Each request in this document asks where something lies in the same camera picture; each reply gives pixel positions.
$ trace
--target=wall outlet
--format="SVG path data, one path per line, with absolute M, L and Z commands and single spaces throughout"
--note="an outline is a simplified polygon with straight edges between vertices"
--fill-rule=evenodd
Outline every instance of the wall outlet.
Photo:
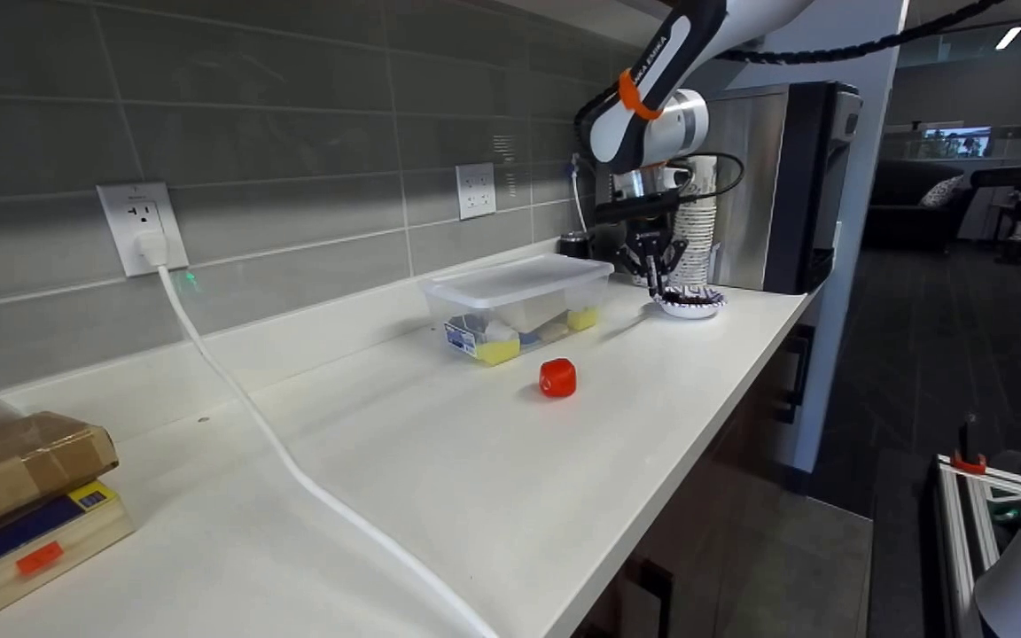
M 142 255 L 142 237 L 168 249 L 171 268 L 188 264 L 168 184 L 99 184 L 94 196 L 108 221 L 124 277 L 157 274 L 157 264 Z
M 454 168 L 454 184 L 461 199 L 461 221 L 488 215 L 500 209 L 494 162 Z

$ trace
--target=clear plastic bin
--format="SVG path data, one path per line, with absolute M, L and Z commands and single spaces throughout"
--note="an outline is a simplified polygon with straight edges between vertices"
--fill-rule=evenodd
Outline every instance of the clear plastic bin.
M 500 364 L 598 322 L 611 263 L 539 255 L 506 264 L 432 277 L 426 296 L 435 336 L 480 364 Z

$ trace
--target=chair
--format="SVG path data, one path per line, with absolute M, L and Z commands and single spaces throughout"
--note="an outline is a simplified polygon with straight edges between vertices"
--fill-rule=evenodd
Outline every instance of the chair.
M 970 177 L 944 162 L 881 159 L 864 221 L 864 249 L 945 250 L 976 199 Z

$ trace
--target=red object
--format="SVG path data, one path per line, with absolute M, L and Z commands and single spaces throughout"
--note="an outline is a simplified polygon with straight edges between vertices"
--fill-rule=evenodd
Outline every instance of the red object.
M 15 566 L 16 566 L 21 576 L 32 576 L 32 574 L 53 566 L 59 556 L 65 556 L 65 544 L 59 543 L 47 543 L 47 544 L 23 553 Z
M 985 458 L 982 453 L 968 453 L 968 458 L 953 453 L 950 469 L 958 469 L 963 475 L 985 475 Z
M 576 370 L 572 357 L 554 357 L 554 361 L 541 361 L 539 370 L 539 388 L 546 398 L 572 398 L 576 393 Z

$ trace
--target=wall tile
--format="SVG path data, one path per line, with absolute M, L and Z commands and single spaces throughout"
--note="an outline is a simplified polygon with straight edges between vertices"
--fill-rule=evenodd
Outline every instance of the wall tile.
M 0 196 L 88 191 L 134 172 L 117 107 L 0 101 Z
M 0 306 L 0 386 L 179 341 L 157 280 Z
M 124 100 L 390 111 L 373 51 L 124 9 L 101 9 L 101 25 Z
M 585 78 L 585 80 L 614 80 L 623 64 L 638 55 L 638 51 L 615 46 L 611 38 L 576 32 L 572 25 L 541 20 L 528 32 L 533 72 Z
M 120 277 L 94 199 L 0 201 L 0 296 Z
M 172 188 L 192 263 L 403 225 L 402 177 Z
M 277 28 L 298 36 L 346 38 L 346 43 L 381 43 L 381 0 L 108 0 L 124 7 L 168 9 L 212 16 L 248 28 Z
M 0 93 L 113 97 L 88 7 L 0 0 Z
M 576 215 L 574 215 L 574 201 L 558 201 L 558 207 L 539 207 L 535 209 L 535 237 L 561 237 L 565 230 L 574 230 Z
M 572 162 L 539 162 L 526 172 L 533 207 L 572 201 Z
M 611 80 L 585 80 L 567 74 L 539 72 L 528 78 L 528 113 L 535 121 L 567 121 L 574 125 L 574 113 L 607 88 Z
M 392 51 L 481 59 L 500 66 L 528 64 L 526 32 L 539 16 L 463 0 L 390 0 L 386 28 Z
M 576 149 L 574 125 L 533 125 L 528 149 L 533 162 L 572 162 Z
M 469 59 L 392 55 L 402 113 L 533 113 L 528 74 Z
M 514 168 L 528 157 L 528 125 L 522 121 L 461 121 L 461 116 L 402 116 L 402 168 Z
M 533 211 L 496 211 L 469 223 L 417 225 L 410 230 L 410 264 L 413 274 L 445 268 L 528 240 L 535 240 Z
M 74 101 L 113 97 L 93 9 L 144 100 L 134 149 L 117 101 Z M 171 182 L 195 263 L 374 233 L 201 264 L 183 296 L 201 331 L 554 237 L 572 113 L 615 55 L 481 0 L 0 0 L 0 199 L 41 196 L 0 201 L 0 296 L 120 277 L 99 182 Z M 502 211 L 454 223 L 456 162 L 496 162 Z M 0 306 L 0 386 L 178 336 L 157 280 Z
M 197 268 L 197 287 L 188 296 L 188 309 L 197 331 L 224 331 L 402 277 L 409 277 L 403 233 L 386 233 Z
M 144 172 L 172 184 L 381 172 L 392 125 L 373 113 L 257 113 L 131 107 Z
M 496 170 L 496 207 L 500 209 L 522 209 L 528 207 L 533 184 L 526 170 Z M 403 199 L 409 199 L 409 223 L 435 223 L 435 221 L 456 221 L 456 182 L 454 170 L 410 170 L 403 172 Z

